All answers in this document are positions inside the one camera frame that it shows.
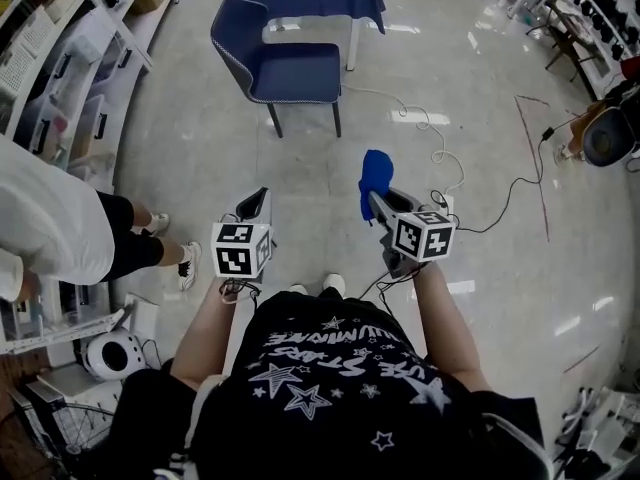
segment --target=black shorts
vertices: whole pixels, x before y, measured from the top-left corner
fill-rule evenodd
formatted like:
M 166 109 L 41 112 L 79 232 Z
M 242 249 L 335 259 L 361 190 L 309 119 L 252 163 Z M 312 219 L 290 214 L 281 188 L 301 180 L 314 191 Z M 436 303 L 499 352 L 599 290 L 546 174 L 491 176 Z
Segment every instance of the black shorts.
M 98 198 L 107 214 L 115 254 L 111 270 L 102 281 L 113 281 L 145 267 L 160 263 L 164 255 L 162 242 L 154 237 L 136 235 L 133 227 L 133 205 L 128 199 L 98 192 Z

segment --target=white shirt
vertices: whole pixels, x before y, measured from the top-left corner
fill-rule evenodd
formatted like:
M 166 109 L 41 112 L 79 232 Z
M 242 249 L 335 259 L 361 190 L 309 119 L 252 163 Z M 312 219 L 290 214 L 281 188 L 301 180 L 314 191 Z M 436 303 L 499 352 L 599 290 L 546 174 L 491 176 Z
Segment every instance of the white shirt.
M 114 251 L 96 191 L 0 136 L 0 297 L 18 297 L 24 269 L 96 284 Z

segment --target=black t-shirt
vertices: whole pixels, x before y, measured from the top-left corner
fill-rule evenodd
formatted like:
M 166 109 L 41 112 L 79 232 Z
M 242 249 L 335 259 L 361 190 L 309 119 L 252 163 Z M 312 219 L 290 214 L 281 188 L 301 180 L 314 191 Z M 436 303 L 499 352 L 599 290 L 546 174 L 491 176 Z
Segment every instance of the black t-shirt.
M 146 428 L 160 441 L 145 442 L 154 456 L 132 460 L 145 473 L 166 467 L 168 454 L 181 451 L 194 396 L 160 372 L 130 377 L 112 451 L 122 453 L 133 429 Z M 372 304 L 282 292 L 256 311 L 231 376 L 204 403 L 189 456 L 200 478 L 222 471 L 544 478 L 540 460 L 487 426 L 482 413 L 542 444 L 533 399 L 469 393 L 417 356 L 396 321 Z

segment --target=white shoe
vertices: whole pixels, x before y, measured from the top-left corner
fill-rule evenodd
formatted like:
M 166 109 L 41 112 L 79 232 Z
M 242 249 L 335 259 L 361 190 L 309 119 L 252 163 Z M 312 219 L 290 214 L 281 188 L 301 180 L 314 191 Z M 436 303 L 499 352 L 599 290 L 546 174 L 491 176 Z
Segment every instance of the white shoe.
M 157 219 L 156 226 L 153 231 L 151 231 L 150 226 L 148 226 L 141 229 L 141 234 L 148 236 L 158 236 L 160 233 L 163 233 L 171 223 L 171 219 L 169 218 L 168 213 L 153 214 L 153 217 Z
M 289 291 L 293 293 L 301 293 L 302 295 L 309 295 L 307 289 L 301 284 L 294 284 L 291 288 L 289 288 Z
M 198 274 L 198 265 L 200 264 L 200 256 L 202 255 L 202 247 L 194 240 L 187 242 L 184 247 L 189 249 L 191 258 L 178 265 L 178 281 L 180 284 L 180 291 L 185 292 L 196 281 Z
M 327 288 L 335 288 L 338 290 L 340 297 L 344 297 L 347 291 L 347 283 L 344 282 L 344 277 L 340 274 L 329 274 L 324 283 L 322 283 L 322 289 L 326 290 Z

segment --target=sock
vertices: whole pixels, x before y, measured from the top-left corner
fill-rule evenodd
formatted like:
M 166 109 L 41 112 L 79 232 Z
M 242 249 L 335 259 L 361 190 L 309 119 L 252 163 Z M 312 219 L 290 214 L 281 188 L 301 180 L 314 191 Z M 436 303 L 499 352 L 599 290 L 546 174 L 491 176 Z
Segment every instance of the sock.
M 160 224 L 160 218 L 155 215 L 155 214 L 151 214 L 151 222 L 149 224 L 147 224 L 144 229 L 146 229 L 149 233 L 153 233 L 156 229 L 158 229 L 158 225 Z
M 191 253 L 191 249 L 189 249 L 186 245 L 181 245 L 182 250 L 184 251 L 184 256 L 182 257 L 182 261 L 180 263 L 186 263 L 187 261 L 191 261 L 193 259 L 193 254 Z

